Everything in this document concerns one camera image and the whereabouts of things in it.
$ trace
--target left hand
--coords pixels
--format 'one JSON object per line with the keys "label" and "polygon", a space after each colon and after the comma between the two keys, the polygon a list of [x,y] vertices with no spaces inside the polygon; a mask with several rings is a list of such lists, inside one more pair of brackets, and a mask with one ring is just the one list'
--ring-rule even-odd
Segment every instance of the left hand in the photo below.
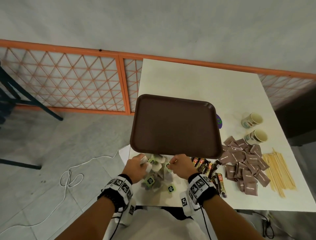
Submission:
{"label": "left hand", "polygon": [[144,154],[140,153],[137,156],[133,157],[132,159],[127,160],[127,163],[122,172],[122,174],[126,174],[127,176],[130,177],[133,184],[139,182],[147,174],[146,172],[147,165],[146,164],[140,165],[140,160],[144,156],[145,156]]}

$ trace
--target white wall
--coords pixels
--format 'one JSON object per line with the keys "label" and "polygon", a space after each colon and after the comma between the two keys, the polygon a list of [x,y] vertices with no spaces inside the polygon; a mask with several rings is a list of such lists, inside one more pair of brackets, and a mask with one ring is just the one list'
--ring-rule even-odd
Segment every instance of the white wall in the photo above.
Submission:
{"label": "white wall", "polygon": [[2,0],[0,39],[316,73],[314,0]]}

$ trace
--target right hand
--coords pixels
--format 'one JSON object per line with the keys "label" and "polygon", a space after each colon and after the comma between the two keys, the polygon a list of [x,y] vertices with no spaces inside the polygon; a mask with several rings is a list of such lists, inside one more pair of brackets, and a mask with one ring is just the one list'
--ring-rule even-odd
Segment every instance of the right hand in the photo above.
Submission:
{"label": "right hand", "polygon": [[185,154],[175,155],[167,166],[168,169],[172,170],[175,174],[183,179],[188,179],[192,174],[197,173],[191,159]]}

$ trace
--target black and white wristband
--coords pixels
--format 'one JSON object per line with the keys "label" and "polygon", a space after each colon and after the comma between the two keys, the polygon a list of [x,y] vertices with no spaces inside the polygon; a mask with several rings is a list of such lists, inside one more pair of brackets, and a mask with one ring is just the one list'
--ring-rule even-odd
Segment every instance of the black and white wristband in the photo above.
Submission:
{"label": "black and white wristband", "polygon": [[209,200],[218,192],[212,181],[205,174],[193,174],[189,177],[189,196],[194,204],[199,203],[203,206],[205,200]]}
{"label": "black and white wristband", "polygon": [[121,207],[125,209],[133,196],[132,181],[129,176],[120,174],[116,178],[110,180],[102,189],[102,193],[97,199],[103,196],[109,198],[113,202],[115,212],[118,212]]}

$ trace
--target black cable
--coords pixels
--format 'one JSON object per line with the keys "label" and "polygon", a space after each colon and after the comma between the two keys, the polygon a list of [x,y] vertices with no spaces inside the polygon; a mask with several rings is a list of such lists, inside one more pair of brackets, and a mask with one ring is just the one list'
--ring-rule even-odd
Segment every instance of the black cable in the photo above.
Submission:
{"label": "black cable", "polygon": [[202,208],[202,206],[201,206],[201,205],[200,205],[200,209],[201,209],[202,214],[203,214],[203,219],[204,219],[205,227],[206,227],[206,230],[207,230],[207,234],[209,235],[210,240],[212,240],[212,239],[211,239],[211,236],[210,236],[210,233],[209,233],[209,229],[207,228],[207,225],[206,225],[206,220],[205,220],[205,216],[204,216],[203,208]]}
{"label": "black cable", "polygon": [[123,215],[123,213],[122,213],[122,214],[121,214],[121,216],[119,217],[118,224],[116,225],[116,228],[115,228],[115,230],[114,230],[114,232],[113,232],[113,234],[112,234],[112,236],[110,237],[110,239],[109,239],[109,240],[111,240],[111,239],[112,239],[112,237],[114,236],[114,234],[115,234],[116,230],[118,229],[119,222],[121,221],[122,215]]}
{"label": "black cable", "polygon": [[[262,236],[263,237],[267,237],[269,239],[273,239],[274,238],[274,231],[273,231],[273,228],[271,226],[271,222],[266,218],[266,216],[262,215],[261,213],[258,213],[258,212],[255,212],[255,211],[254,211],[254,213],[256,213],[256,214],[258,214],[258,215],[260,215],[260,216],[265,218],[265,220],[262,221]],[[268,235],[268,232],[267,232],[268,228],[271,228],[271,231],[272,231],[272,235],[271,236]]]}

